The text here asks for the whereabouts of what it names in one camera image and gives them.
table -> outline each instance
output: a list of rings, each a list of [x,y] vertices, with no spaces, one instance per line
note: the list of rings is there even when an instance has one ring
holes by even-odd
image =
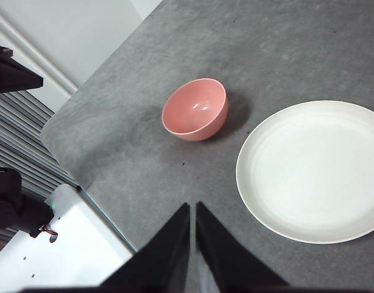
[[[57,187],[46,203],[54,211],[49,225],[57,239],[17,232],[0,251],[0,293],[98,286],[132,256],[70,185]]]
[[[161,108],[202,77],[225,85],[229,117],[213,138],[185,142],[162,127]],[[374,110],[374,1],[167,0],[50,119],[41,141],[136,249],[183,202],[201,200],[290,284],[374,289],[374,232],[295,242],[264,228],[237,191],[250,131],[317,99]],[[186,292],[209,286],[197,263],[192,253]]]

white plate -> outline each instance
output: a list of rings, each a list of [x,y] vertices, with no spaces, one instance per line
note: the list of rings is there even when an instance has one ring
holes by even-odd
[[[361,237],[374,230],[374,112],[338,101],[283,109],[246,139],[236,177],[252,215],[282,236]]]

pink bowl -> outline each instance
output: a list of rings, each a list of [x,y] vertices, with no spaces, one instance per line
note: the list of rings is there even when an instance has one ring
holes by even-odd
[[[223,85],[211,78],[195,79],[178,88],[162,109],[162,124],[185,140],[204,140],[223,126],[228,100]]]

